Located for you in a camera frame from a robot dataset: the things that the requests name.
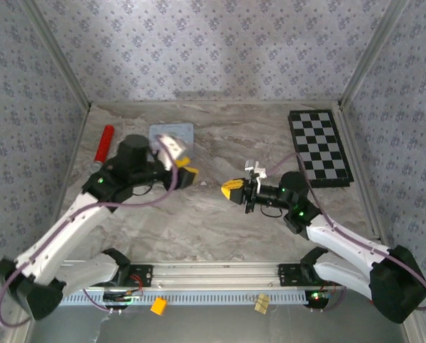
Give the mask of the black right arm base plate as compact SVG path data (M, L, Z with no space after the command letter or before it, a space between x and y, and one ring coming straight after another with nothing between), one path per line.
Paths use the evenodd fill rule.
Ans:
M303 287L310 285L310 282L302 273L301 264L279 264L277 273L281 287Z

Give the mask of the circuit board with green light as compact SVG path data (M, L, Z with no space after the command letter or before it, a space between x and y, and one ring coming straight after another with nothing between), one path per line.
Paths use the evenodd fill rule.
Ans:
M330 302L332 295L328 291L310 290L305 292L307 303L306 308L317 311L324 311Z
M144 293L140 289L131 290L109 290L103 294L104 302L133 302L135 299L143 297Z

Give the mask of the blue pink cartoon tin box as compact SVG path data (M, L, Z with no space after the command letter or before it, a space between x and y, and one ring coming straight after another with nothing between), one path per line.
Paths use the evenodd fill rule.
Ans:
M191 123L181 124L153 124L149 127L149 142L152 151L155 152L159 148L155 136L160 134L168 134L181 139L187 147L184 155L189 158L194 157L194 125Z

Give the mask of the black and grey chessboard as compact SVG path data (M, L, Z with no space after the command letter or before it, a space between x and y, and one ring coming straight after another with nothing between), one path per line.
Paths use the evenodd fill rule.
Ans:
M354 181L330 109L291 111L289 127L295 151L314 188L349 187Z

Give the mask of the orange block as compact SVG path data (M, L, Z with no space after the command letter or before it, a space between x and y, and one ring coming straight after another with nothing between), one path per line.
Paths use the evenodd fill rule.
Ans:
M156 297L150 308L150 311L153 312L154 314L162 316L166 308L167 308L167 300L161 297Z

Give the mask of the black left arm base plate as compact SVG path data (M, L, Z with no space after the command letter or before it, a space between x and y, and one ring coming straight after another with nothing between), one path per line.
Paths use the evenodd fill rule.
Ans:
M130 264L125 287L147 288L152 285L153 266L150 264Z

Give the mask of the aluminium corner post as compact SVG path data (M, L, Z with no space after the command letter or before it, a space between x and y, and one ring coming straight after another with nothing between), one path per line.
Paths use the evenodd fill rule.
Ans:
M387 8L377 22L377 26L366 44L356 68L339 98L339 107L341 110L346 110L350 106L409 3L410 0L389 1Z
M18 2L28 16L32 26L34 27L34 30L39 35L39 38L44 44L46 50L49 52L49 55L54 61L57 69L72 92L74 98L77 100L79 106L83 111L88 112L91 104L88 100L86 92L83 90L78 77L70 66L65 53L56 40L56 37L51 30L48 21L44 18L44 15L38 7L36 1L18 0Z

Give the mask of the beige wooden clip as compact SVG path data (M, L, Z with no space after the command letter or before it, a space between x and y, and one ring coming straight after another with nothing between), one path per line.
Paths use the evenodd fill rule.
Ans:
M254 310L261 314L266 314L268 307L269 307L269 296L263 293L259 294L255 301Z

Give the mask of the aluminium table edge rail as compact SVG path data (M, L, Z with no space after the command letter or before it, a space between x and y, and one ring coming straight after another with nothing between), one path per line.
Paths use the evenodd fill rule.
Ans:
M253 105L270 105L270 104L287 104L292 106L305 107L324 107L337 106L340 102L335 99L318 99L318 100L169 100L169 101L93 101L91 104L96 106L138 106L138 105L172 105L172 104L189 104L189 105L233 105L233 104L253 104Z
M89 178L91 173L91 160L94 158L87 146L89 141L89 113L85 113L78 134L75 137L74 146L71 154L68 156L68 164L65 172L62 174L60 188L55 196L55 203L52 216L48 222L43 225L36 238L42 238L53 224L66 213L67 209L74 202L77 194L81 191L81 186Z

